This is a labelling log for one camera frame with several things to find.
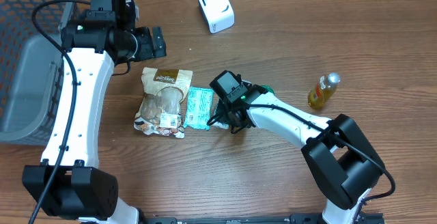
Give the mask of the mint green tissue pack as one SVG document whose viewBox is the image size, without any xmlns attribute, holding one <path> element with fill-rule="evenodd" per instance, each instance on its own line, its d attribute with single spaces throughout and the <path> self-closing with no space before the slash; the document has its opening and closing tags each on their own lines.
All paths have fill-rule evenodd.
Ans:
<svg viewBox="0 0 437 224">
<path fill-rule="evenodd" d="M 207 125 L 211 117 L 214 92 L 212 89 L 190 87 L 184 128 L 188 126 L 197 130 L 209 130 Z"/>
</svg>

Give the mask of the yellow drink bottle grey cap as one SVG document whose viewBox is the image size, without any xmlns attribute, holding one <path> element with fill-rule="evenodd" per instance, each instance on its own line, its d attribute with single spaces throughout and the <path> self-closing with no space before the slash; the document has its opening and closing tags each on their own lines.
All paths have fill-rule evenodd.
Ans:
<svg viewBox="0 0 437 224">
<path fill-rule="evenodd" d="M 320 77 L 317 85 L 309 92 L 307 102 L 312 109 L 321 109 L 336 92 L 341 78 L 336 72 Z"/>
</svg>

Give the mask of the teal white tissue pack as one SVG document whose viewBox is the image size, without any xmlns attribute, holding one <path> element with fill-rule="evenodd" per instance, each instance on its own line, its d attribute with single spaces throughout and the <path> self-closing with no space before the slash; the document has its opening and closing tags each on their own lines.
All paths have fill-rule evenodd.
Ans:
<svg viewBox="0 0 437 224">
<path fill-rule="evenodd" d="M 217 113 L 222 113 L 223 109 L 224 109 L 223 101 L 219 100 L 214 107 L 213 115 L 216 115 Z M 229 124 L 225 123 L 224 115 L 217 116 L 216 118 L 213 119 L 213 121 L 214 121 L 214 123 L 212 124 L 213 127 L 224 129 L 224 130 L 229 129 Z"/>
</svg>

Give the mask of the brown white snack bag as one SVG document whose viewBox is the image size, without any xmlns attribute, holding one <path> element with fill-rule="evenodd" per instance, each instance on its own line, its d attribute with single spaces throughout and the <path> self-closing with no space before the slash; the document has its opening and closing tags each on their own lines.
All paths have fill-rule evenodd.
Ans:
<svg viewBox="0 0 437 224">
<path fill-rule="evenodd" d="M 183 139 L 181 104 L 192 77 L 191 70 L 144 68 L 141 75 L 143 100 L 135 115 L 134 129 L 145 135 Z"/>
</svg>

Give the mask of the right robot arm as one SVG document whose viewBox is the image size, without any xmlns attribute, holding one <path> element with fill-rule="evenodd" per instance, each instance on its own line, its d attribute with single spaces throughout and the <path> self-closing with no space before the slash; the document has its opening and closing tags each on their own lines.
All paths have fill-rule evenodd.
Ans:
<svg viewBox="0 0 437 224">
<path fill-rule="evenodd" d="M 218 111 L 209 124 L 229 124 L 232 133 L 262 128 L 283 137 L 302 153 L 320 191 L 327 198 L 321 213 L 293 213 L 286 223 L 384 223 L 382 214 L 362 207 L 385 166 L 356 122 L 340 114 L 335 119 L 305 113 L 279 100 L 268 88 L 228 70 L 210 83 L 218 96 Z"/>
</svg>

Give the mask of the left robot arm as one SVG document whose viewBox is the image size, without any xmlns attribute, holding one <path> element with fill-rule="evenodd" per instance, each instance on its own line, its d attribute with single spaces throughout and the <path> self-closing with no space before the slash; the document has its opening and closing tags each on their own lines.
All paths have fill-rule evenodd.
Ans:
<svg viewBox="0 0 437 224">
<path fill-rule="evenodd" d="M 69 20 L 55 48 L 64 71 L 52 134 L 38 165 L 22 182 L 36 210 L 82 223 L 144 223 L 142 211 L 118 194 L 115 176 L 101 171 L 98 130 L 110 78 L 120 64 L 164 57 L 160 27 L 137 27 L 134 0 L 89 0 Z"/>
</svg>

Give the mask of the green white can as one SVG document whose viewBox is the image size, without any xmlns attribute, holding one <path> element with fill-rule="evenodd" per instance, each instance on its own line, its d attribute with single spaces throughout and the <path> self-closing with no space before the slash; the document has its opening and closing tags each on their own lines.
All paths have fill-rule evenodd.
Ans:
<svg viewBox="0 0 437 224">
<path fill-rule="evenodd" d="M 271 87 L 269 87 L 269 86 L 267 86 L 267 85 L 261 85 L 261 87 L 263 87 L 263 88 L 266 89 L 268 92 L 270 92 L 270 93 L 272 93 L 273 95 L 275 95 L 275 92 L 274 92 L 274 90 L 273 90 Z"/>
</svg>

